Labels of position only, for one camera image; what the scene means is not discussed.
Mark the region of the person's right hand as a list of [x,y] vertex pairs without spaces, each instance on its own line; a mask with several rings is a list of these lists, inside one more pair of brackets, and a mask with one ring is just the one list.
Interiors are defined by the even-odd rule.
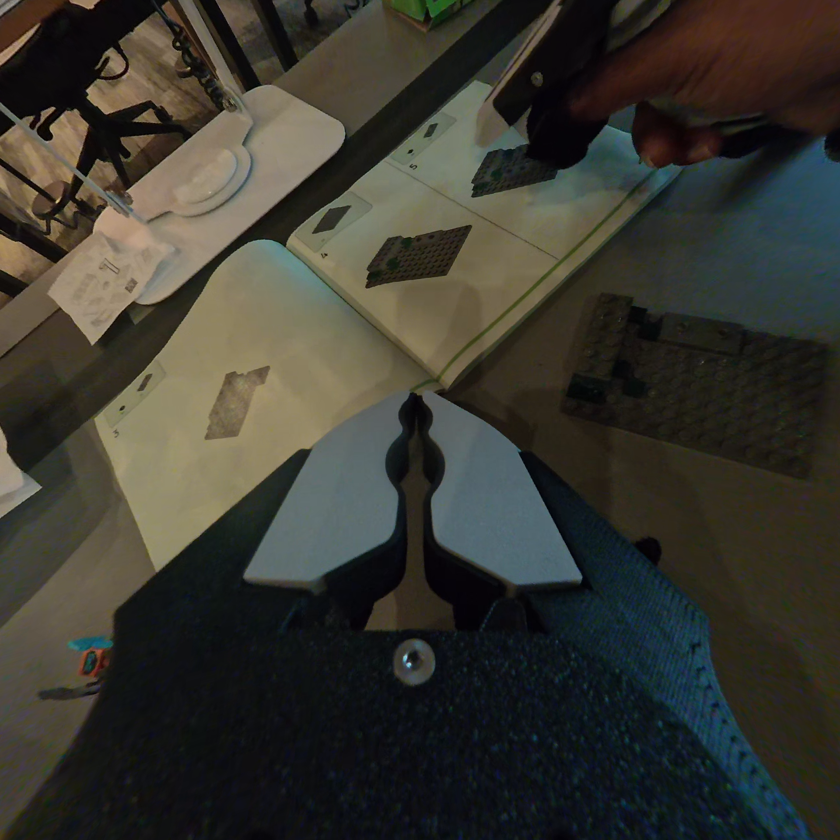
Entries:
[[580,121],[635,106],[633,143],[661,168],[718,157],[722,137],[684,128],[655,104],[671,100],[722,120],[754,113],[822,137],[839,127],[839,2],[678,2],[594,69],[570,96]]

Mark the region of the white printed paper sheet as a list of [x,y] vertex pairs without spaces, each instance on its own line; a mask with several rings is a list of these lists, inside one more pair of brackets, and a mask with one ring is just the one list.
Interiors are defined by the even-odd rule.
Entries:
[[1,518],[34,496],[41,489],[40,484],[17,466],[7,450],[7,439],[3,430],[1,438]]

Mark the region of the round stool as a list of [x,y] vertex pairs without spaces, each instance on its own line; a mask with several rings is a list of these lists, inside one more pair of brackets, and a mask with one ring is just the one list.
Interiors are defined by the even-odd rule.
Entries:
[[53,233],[53,227],[58,226],[59,230],[76,230],[78,223],[73,213],[67,215],[67,209],[56,210],[56,207],[69,192],[70,184],[63,181],[53,181],[46,187],[40,187],[36,191],[30,207],[34,219],[38,221],[47,236]]

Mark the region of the grey studded building baseplate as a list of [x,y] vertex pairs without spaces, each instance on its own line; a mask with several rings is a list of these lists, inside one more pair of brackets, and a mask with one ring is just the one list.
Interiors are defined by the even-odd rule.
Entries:
[[811,474],[828,346],[610,292],[584,313],[563,413],[795,479]]

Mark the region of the teal orange toy piece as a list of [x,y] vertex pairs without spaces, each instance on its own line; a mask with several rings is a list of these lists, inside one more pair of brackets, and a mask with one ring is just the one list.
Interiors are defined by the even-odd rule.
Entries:
[[98,679],[110,665],[113,641],[109,636],[78,637],[70,640],[67,647],[80,656],[80,677]]

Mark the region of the instruction booklet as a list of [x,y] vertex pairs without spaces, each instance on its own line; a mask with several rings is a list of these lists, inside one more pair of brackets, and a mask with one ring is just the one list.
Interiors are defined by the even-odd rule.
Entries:
[[235,251],[152,364],[96,420],[155,571],[298,450],[407,390],[446,390],[679,174],[604,128],[583,162],[474,194],[524,149],[475,144],[472,82],[283,246]]

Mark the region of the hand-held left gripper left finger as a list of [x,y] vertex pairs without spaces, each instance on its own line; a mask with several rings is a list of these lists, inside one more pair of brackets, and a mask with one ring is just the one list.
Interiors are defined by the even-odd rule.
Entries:
[[385,596],[406,569],[402,481],[417,394],[397,392],[325,434],[306,457],[258,546],[252,585]]

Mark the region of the black office chair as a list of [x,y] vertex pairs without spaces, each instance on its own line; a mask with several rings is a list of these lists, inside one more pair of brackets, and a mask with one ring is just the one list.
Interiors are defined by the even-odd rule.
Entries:
[[129,157],[123,140],[153,134],[190,132],[151,100],[106,113],[95,106],[88,90],[105,81],[106,54],[125,57],[121,40],[154,11],[152,2],[103,1],[92,7],[68,2],[36,27],[29,39],[1,69],[2,104],[51,140],[51,125],[67,112],[77,112],[87,134],[76,168],[89,175],[98,161],[110,163],[123,187],[131,181],[123,165]]

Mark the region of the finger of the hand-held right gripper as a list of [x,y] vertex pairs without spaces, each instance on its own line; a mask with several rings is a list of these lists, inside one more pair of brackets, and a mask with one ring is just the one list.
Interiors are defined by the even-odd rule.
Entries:
[[569,51],[561,29],[572,6],[572,1],[549,4],[486,96],[476,117],[476,145],[480,148],[488,148],[514,127],[537,94],[561,79]]

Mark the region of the folded printed paper leaflet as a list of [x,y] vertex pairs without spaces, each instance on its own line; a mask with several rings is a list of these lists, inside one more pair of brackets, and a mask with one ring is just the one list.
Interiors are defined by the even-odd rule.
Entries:
[[128,242],[93,233],[72,253],[48,295],[94,344],[178,254],[173,245],[145,233]]

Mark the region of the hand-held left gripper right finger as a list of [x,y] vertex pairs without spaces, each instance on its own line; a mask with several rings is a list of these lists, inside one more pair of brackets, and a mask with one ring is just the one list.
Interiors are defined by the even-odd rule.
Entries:
[[506,594],[580,586],[583,574],[520,448],[441,395],[422,394],[421,406],[432,548]]

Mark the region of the green toy box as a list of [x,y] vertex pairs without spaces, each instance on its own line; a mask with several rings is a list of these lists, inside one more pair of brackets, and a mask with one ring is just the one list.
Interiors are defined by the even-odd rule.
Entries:
[[393,12],[424,32],[457,15],[471,1],[383,1]]

